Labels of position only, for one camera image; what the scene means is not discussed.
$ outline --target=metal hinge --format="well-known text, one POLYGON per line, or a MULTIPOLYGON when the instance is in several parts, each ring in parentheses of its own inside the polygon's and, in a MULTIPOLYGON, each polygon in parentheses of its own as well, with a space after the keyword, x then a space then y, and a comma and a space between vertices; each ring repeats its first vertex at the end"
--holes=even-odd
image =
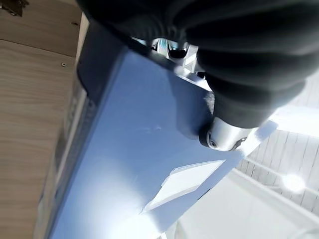
POLYGON ((0 8, 12 16, 22 16, 22 10, 29 5, 27 0, 0 0, 0 8))

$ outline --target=wooden panel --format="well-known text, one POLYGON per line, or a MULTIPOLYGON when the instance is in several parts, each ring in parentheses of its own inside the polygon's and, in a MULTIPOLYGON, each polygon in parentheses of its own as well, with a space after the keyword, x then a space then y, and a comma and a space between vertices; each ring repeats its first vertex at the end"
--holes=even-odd
MULTIPOLYGON (((317 166, 315 165, 315 160, 317 160, 317 156, 318 156, 318 147, 319 147, 319 139, 316 137, 309 137, 308 146, 305 151, 303 165, 301 166, 300 172, 299 172, 299 175, 302 178, 304 178, 305 181, 307 182, 307 186, 315 190, 319 189, 319 182, 318 182, 319 168, 318 167, 314 168, 314 166, 317 166)), ((314 194, 305 192, 301 201, 301 205, 304 208, 311 211, 313 208, 315 199, 316 199, 316 196, 314 194)))
MULTIPOLYGON (((258 148, 258 152, 257 152, 257 155, 256 155, 256 161, 258 161, 259 163, 263 163, 264 161, 264 155, 265 155, 265 152, 267 150, 267 147, 268 147, 268 142, 271 140, 271 137, 268 137, 268 139, 266 139, 264 142, 262 142, 258 148)), ((252 174, 252 177, 256 180, 258 180, 260 178, 260 173, 261 173, 261 169, 258 168, 258 167, 255 167, 255 170, 252 174)))
MULTIPOLYGON (((283 174, 287 174, 289 172, 290 166, 292 164, 291 159, 294 155, 294 149, 295 149, 297 139, 298 139, 297 133, 288 132, 287 140, 284 145, 283 154, 279 164, 278 172, 283 174)), ((278 178, 278 180, 279 181, 277 182, 277 184, 280 185, 281 179, 278 178)), ((284 191, 282 195, 285 196, 286 198, 290 198, 292 194, 290 192, 284 191)))
MULTIPOLYGON (((275 145, 275 149, 272 155, 272 161, 270 164, 270 167, 276 171, 278 171, 278 168, 280 166, 281 163, 281 159, 283 156, 283 151, 285 149, 285 145, 287 143, 287 138, 288 138, 288 133, 286 131, 281 131, 281 130, 277 130, 277 136, 278 138, 276 139, 276 145, 275 145)), ((278 186, 280 182, 278 182, 277 176, 275 175, 268 175, 267 178, 267 185, 274 185, 274 186, 278 186)))
MULTIPOLYGON (((259 151, 260 145, 251 153, 252 158, 256 158, 258 151, 259 151)), ((256 170, 258 170, 254 164, 250 162, 243 162, 244 165, 246 165, 245 173, 249 176, 252 176, 256 170)))
POLYGON ((55 179, 56 179, 56 165, 54 157, 49 162, 49 169, 45 177, 43 192, 41 194, 38 207, 37 218, 33 229, 33 239, 43 239, 46 227, 49 222, 50 213, 54 205, 55 197, 55 179))
MULTIPOLYGON (((272 167, 273 163, 273 156, 275 154, 276 145, 279 139, 280 131, 277 130, 271 134, 268 140, 267 148, 264 154, 263 164, 269 168, 272 167)), ((269 183, 269 179, 273 175, 269 175, 269 172, 265 172, 265 170, 261 170, 259 174, 259 181, 262 182, 264 185, 272 186, 272 183, 269 183)))
MULTIPOLYGON (((315 155, 315 159, 311 168, 311 172, 309 175, 309 179, 307 182, 307 186, 319 191, 319 180, 318 180, 318 175, 319 175, 319 153, 318 153, 318 148, 316 151, 316 155, 315 155)), ((305 207, 309 207, 311 208, 312 211, 314 211, 317 215, 319 215, 319 202, 318 202, 318 198, 317 196, 314 198, 313 195, 305 195, 304 196, 304 200, 303 200, 304 206, 305 207)))
MULTIPOLYGON (((299 170, 303 165, 305 160, 305 152, 308 145, 309 136, 304 134, 298 134, 297 141, 294 148, 294 153, 291 157, 291 165, 289 167, 288 174, 297 174, 300 175, 299 170)), ((303 195, 302 194, 293 194, 291 199, 300 204, 302 201, 303 195)))
POLYGON ((31 238, 73 62, 72 57, 0 40, 1 238, 31 238))
POLYGON ((77 6, 78 4, 76 3, 76 0, 58 0, 58 1, 62 1, 62 2, 65 2, 67 4, 71 4, 71 5, 74 5, 74 6, 77 6))
POLYGON ((81 19, 79 7, 56 0, 29 2, 23 17, 0 12, 0 39, 75 56, 81 19))

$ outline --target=white wall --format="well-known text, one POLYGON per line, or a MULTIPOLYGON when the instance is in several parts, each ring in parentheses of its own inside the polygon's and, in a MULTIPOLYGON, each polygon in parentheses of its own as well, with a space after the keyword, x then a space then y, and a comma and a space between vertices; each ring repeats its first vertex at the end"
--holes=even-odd
POLYGON ((167 239, 319 239, 319 218, 237 170, 206 193, 167 239))

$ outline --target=bright light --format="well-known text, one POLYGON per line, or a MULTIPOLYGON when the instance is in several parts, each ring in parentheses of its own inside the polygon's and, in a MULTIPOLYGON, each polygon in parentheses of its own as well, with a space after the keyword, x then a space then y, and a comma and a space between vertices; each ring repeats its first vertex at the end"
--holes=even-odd
POLYGON ((294 193, 300 193, 306 188, 304 180, 295 174, 288 174, 283 176, 283 184, 288 190, 294 193))
POLYGON ((112 233, 114 239, 157 239, 160 236, 153 220, 145 214, 127 219, 112 233))
POLYGON ((285 106, 279 108, 270 119, 278 124, 279 130, 319 137, 317 109, 285 106))

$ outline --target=light wood surface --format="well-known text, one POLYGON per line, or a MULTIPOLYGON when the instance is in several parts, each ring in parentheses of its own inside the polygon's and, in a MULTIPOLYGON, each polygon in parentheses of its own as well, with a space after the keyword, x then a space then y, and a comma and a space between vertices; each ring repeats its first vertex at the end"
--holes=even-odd
POLYGON ((0 40, 1 239, 31 238, 73 63, 73 57, 0 40))
POLYGON ((0 40, 75 56, 81 19, 79 7, 57 0, 29 2, 23 17, 0 11, 0 40))

